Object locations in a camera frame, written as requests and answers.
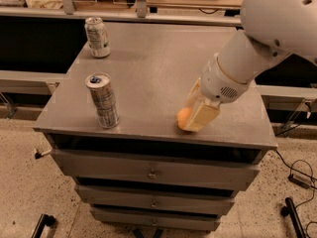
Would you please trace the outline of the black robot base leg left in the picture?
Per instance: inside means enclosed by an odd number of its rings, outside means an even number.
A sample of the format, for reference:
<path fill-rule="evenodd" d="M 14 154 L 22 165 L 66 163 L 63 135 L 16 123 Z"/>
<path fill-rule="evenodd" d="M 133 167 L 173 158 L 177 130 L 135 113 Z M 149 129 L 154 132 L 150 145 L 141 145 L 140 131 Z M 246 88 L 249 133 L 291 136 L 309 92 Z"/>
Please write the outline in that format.
<path fill-rule="evenodd" d="M 52 227 L 56 223 L 56 219 L 52 215 L 42 214 L 38 220 L 35 230 L 31 238 L 41 238 L 44 228 Z"/>

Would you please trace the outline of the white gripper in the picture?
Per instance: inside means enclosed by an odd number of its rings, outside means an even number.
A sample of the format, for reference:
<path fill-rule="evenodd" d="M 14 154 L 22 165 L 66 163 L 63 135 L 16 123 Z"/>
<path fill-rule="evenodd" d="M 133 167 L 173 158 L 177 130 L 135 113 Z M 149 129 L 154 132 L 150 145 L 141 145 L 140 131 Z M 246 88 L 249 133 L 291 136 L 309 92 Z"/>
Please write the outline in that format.
<path fill-rule="evenodd" d="M 192 112 L 184 131 L 198 132 L 220 114 L 220 107 L 213 101 L 231 103 L 236 101 L 248 89 L 249 84 L 241 84 L 229 78 L 222 70 L 218 57 L 208 61 L 200 79 L 197 79 L 185 99 L 185 107 Z"/>

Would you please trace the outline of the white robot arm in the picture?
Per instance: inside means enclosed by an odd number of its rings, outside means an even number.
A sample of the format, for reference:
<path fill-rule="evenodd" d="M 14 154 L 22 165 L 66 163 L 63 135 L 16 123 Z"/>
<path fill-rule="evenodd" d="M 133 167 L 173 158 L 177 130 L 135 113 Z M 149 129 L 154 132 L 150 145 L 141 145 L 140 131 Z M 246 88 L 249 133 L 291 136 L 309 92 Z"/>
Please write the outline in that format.
<path fill-rule="evenodd" d="M 317 0 L 244 0 L 242 28 L 209 60 L 177 113 L 183 131 L 197 132 L 236 101 L 262 72 L 291 55 L 317 60 Z"/>

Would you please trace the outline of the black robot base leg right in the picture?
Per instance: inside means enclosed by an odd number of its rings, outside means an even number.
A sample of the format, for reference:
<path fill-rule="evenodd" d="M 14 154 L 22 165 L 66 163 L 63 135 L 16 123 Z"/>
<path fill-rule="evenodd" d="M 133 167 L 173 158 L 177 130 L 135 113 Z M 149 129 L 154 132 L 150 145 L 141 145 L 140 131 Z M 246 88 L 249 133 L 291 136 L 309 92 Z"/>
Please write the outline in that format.
<path fill-rule="evenodd" d="M 297 238 L 306 238 L 304 228 L 302 227 L 295 204 L 291 197 L 285 199 L 285 205 L 280 210 L 280 214 L 283 217 L 290 216 Z"/>

